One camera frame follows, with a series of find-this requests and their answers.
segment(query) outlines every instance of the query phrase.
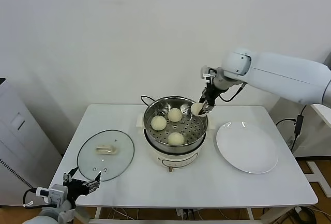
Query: white plate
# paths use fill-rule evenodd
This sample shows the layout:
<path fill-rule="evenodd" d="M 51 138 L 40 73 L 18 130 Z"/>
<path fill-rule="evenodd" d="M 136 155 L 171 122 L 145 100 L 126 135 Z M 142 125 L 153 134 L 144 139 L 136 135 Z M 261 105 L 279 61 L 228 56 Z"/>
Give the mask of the white plate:
<path fill-rule="evenodd" d="M 216 142 L 219 151 L 230 164 L 248 173 L 266 173 L 278 162 L 273 140 L 252 123 L 225 123 L 217 132 Z"/>

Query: white robotic arm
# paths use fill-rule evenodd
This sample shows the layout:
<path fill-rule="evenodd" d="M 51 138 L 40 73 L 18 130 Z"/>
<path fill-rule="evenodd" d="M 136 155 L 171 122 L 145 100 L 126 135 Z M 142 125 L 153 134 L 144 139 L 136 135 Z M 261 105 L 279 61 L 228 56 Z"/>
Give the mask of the white robotic arm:
<path fill-rule="evenodd" d="M 199 114 L 209 112 L 219 94 L 234 84 L 249 85 L 301 104 L 319 103 L 331 107 L 331 71 L 321 63 L 272 53 L 238 49 L 216 69 L 203 67 L 207 87 Z"/>

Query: white table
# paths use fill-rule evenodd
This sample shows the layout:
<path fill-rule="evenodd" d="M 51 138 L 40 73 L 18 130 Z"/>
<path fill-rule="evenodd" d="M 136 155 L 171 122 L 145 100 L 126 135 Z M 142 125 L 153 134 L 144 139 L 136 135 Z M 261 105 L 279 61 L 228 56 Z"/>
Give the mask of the white table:
<path fill-rule="evenodd" d="M 205 140 L 194 163 L 169 173 L 150 158 L 148 144 L 141 129 L 136 127 L 137 117 L 145 109 L 142 105 L 90 105 L 51 185 L 61 184 L 63 173 L 77 166 L 78 151 L 88 138 L 103 130 L 117 129 L 134 142 L 131 165 L 121 176 L 102 182 L 95 192 L 79 197 L 77 206 L 242 208 L 317 203 L 314 191 L 263 107 L 219 106 L 209 114 L 216 130 L 228 121 L 246 121 L 262 126 L 271 136 L 279 151 L 279 161 L 273 170 L 259 175 L 230 165 L 214 147 L 210 137 L 215 134 Z M 79 171 L 75 178 L 86 180 Z"/>

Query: plug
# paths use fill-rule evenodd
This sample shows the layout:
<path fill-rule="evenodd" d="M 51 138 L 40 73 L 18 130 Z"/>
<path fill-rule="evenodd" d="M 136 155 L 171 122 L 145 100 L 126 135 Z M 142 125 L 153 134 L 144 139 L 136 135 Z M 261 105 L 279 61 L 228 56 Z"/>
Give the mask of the plug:
<path fill-rule="evenodd" d="M 296 123 L 294 128 L 295 135 L 297 136 L 300 135 L 303 122 L 304 122 L 304 116 L 299 114 L 296 118 Z"/>

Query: cable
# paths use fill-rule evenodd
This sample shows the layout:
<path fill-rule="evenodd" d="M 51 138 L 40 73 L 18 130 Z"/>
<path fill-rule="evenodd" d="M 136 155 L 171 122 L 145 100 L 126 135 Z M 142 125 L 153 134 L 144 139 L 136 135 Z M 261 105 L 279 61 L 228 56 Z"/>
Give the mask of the cable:
<path fill-rule="evenodd" d="M 201 219 L 201 220 L 204 220 L 204 219 L 201 217 L 199 210 L 197 210 L 197 212 L 198 212 L 198 216 L 200 217 L 200 219 Z"/>
<path fill-rule="evenodd" d="M 112 208 L 112 210 L 116 210 L 117 208 Z M 114 214 L 113 214 L 113 219 L 115 218 L 115 214 L 116 214 L 116 212 L 114 211 Z"/>
<path fill-rule="evenodd" d="M 218 211 L 219 211 L 219 212 L 221 213 L 221 215 L 224 216 L 226 219 L 231 220 L 228 216 L 226 216 L 225 214 L 223 214 L 223 212 L 222 212 L 220 209 L 219 209 Z"/>
<path fill-rule="evenodd" d="M 140 96 L 140 100 L 141 100 L 146 106 L 149 106 L 149 104 L 147 104 L 147 102 L 145 102 L 145 101 L 143 100 L 144 97 L 148 98 L 149 100 L 155 101 L 152 97 L 145 96 L 145 95 Z"/>
<path fill-rule="evenodd" d="M 221 98 L 222 101 L 230 102 L 230 101 L 232 101 L 244 89 L 245 86 L 246 86 L 246 83 L 243 83 L 240 86 L 240 88 L 237 90 L 237 92 L 229 100 L 225 100 L 224 98 L 221 97 L 221 95 L 219 95 L 219 98 Z"/>
<path fill-rule="evenodd" d="M 293 151 L 293 148 L 294 148 L 294 145 L 295 145 L 295 141 L 296 141 L 297 138 L 298 138 L 298 135 L 295 135 L 294 141 L 293 141 L 293 144 L 292 144 L 292 147 L 291 147 L 291 151 Z"/>
<path fill-rule="evenodd" d="M 134 220 L 132 217 L 128 216 L 128 214 L 126 213 L 126 211 L 125 211 L 123 208 L 121 208 L 121 209 L 124 211 L 125 214 L 123 214 L 122 212 L 120 212 L 120 211 L 118 211 L 118 210 L 116 210 L 116 209 L 113 209 L 113 210 L 114 210 L 116 213 L 119 213 L 119 214 L 125 216 L 127 219 Z"/>
<path fill-rule="evenodd" d="M 44 204 L 44 205 L 31 206 L 31 204 L 33 204 L 33 201 L 26 204 L 25 199 L 26 199 L 26 195 L 29 192 L 32 192 L 35 194 L 37 192 L 37 189 L 36 188 L 28 189 L 23 195 L 23 207 L 26 208 L 27 210 L 33 210 L 34 208 L 41 208 L 41 207 L 57 207 L 55 204 Z"/>
<path fill-rule="evenodd" d="M 112 211 L 113 211 L 113 208 L 110 209 L 109 214 L 108 214 L 108 216 L 107 216 L 107 219 L 109 219 L 109 216 L 110 216 L 110 214 L 112 213 Z"/>
<path fill-rule="evenodd" d="M 318 208 L 318 207 L 316 207 L 316 206 L 313 206 L 313 207 L 315 207 L 315 208 L 317 208 L 316 210 L 315 209 L 313 209 L 313 208 L 310 208 L 310 207 L 307 207 L 307 208 L 309 208 L 309 209 L 311 209 L 311 210 L 313 210 L 313 211 L 317 211 L 317 212 L 320 212 L 320 213 L 322 213 L 330 222 L 331 222 L 331 215 L 330 214 L 328 214 L 327 212 L 324 212 L 324 211 L 322 211 L 320 208 Z"/>
<path fill-rule="evenodd" d="M 307 105 L 305 105 L 305 106 L 302 108 L 300 115 L 302 115 L 302 113 L 304 112 L 306 106 L 307 106 Z"/>
<path fill-rule="evenodd" d="M 126 215 L 126 218 L 129 219 L 128 213 L 125 211 L 125 209 L 121 207 L 121 210 L 124 211 L 124 213 L 125 213 L 125 215 Z"/>
<path fill-rule="evenodd" d="M 279 122 L 276 123 L 276 126 L 277 126 L 279 123 L 282 123 L 282 122 L 284 122 L 284 121 L 293 121 L 293 122 L 296 122 L 296 119 L 289 119 L 289 118 L 287 118 L 287 119 L 282 119 L 282 120 L 280 120 Z"/>
<path fill-rule="evenodd" d="M 302 217 L 300 216 L 300 212 L 303 212 L 308 216 L 307 220 L 303 220 Z M 307 207 L 295 207 L 294 211 L 292 211 L 292 216 L 294 220 L 300 224 L 316 224 L 316 217 L 313 212 L 313 210 L 307 208 Z"/>

